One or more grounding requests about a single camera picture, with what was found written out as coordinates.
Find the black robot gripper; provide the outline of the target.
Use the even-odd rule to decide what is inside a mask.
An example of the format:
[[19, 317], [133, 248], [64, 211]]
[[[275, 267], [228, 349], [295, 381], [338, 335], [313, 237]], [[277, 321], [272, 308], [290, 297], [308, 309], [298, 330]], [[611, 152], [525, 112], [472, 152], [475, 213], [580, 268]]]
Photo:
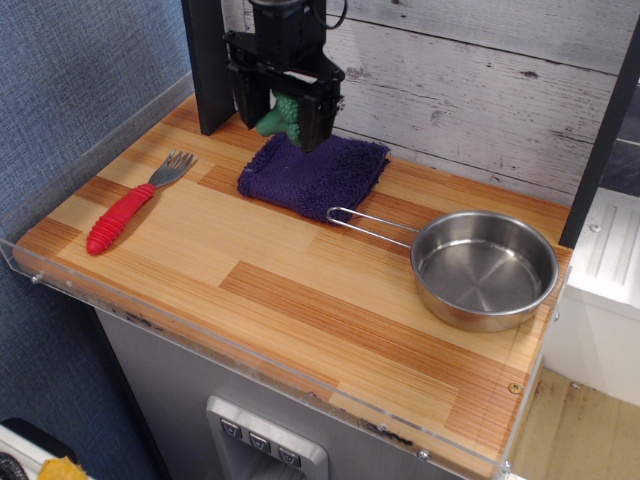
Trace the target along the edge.
[[327, 32], [341, 26], [327, 22], [325, 2], [253, 2], [254, 30], [229, 30], [232, 90], [237, 111], [248, 129], [270, 110], [270, 93], [299, 98], [300, 148], [308, 153], [327, 140], [340, 106], [342, 70], [324, 54]]

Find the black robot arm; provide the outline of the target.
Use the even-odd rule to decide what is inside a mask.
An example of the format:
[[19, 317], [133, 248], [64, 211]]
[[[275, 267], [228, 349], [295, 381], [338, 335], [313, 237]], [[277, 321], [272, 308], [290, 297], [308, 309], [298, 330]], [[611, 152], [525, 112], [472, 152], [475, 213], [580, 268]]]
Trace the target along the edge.
[[304, 152], [327, 140], [339, 111], [344, 72], [324, 53], [324, 1], [253, 1], [254, 31], [230, 30], [227, 69], [244, 124], [283, 133]]

